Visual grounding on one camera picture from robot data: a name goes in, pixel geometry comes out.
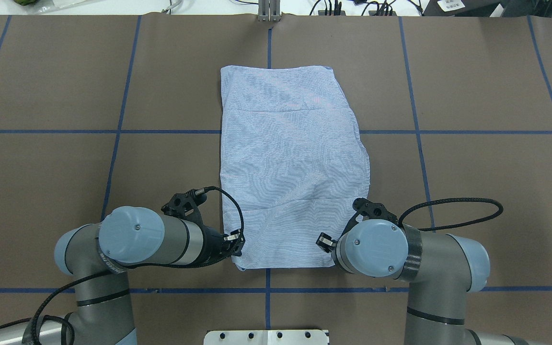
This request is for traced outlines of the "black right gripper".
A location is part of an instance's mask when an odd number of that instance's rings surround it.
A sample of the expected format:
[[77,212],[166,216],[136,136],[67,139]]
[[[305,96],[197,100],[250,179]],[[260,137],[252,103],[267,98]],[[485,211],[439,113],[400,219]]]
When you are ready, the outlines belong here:
[[[382,203],[371,202],[366,198],[357,198],[353,201],[352,208],[354,214],[349,221],[347,221],[344,231],[340,234],[341,237],[364,219],[380,219],[397,225],[397,217],[389,212]],[[316,245],[325,253],[333,253],[337,248],[338,240],[334,240],[327,233],[320,233],[316,240]]]

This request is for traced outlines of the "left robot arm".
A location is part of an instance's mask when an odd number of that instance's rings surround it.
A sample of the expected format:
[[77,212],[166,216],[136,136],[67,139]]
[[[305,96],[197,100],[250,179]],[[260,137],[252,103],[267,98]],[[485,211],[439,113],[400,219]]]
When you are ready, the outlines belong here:
[[[220,233],[204,224],[198,207],[210,191],[230,199],[238,229]],[[217,186],[175,194],[160,212],[118,207],[59,238],[54,259],[73,281],[50,293],[32,317],[0,325],[0,345],[135,345],[129,270],[203,268],[239,257],[244,242],[242,209]]]

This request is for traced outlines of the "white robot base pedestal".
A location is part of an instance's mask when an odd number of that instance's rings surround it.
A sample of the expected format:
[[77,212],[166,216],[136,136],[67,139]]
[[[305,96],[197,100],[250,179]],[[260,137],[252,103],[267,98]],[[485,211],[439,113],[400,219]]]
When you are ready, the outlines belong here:
[[329,345],[328,330],[221,330],[210,331],[204,345]]

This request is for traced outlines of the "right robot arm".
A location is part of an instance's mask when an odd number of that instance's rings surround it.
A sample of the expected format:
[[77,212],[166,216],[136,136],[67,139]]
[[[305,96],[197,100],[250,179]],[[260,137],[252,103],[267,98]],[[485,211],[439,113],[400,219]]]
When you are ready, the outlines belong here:
[[[417,209],[449,203],[486,203],[495,213],[463,223],[417,229],[405,218]],[[316,245],[344,271],[408,283],[406,345],[529,345],[511,335],[476,332],[466,327],[467,295],[480,292],[491,264],[478,241],[443,234],[502,214],[490,198],[443,198],[412,206],[397,217],[381,203],[357,198],[355,213],[338,239],[321,233]]]

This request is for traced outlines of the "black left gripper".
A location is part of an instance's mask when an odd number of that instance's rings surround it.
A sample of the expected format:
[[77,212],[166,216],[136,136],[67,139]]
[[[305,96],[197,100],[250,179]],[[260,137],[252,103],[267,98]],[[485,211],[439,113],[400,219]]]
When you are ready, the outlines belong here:
[[161,207],[164,215],[181,221],[187,236],[180,257],[162,266],[210,266],[229,257],[242,256],[244,231],[232,231],[225,235],[205,225],[199,206],[206,200],[206,190],[191,189],[183,194],[174,194]]

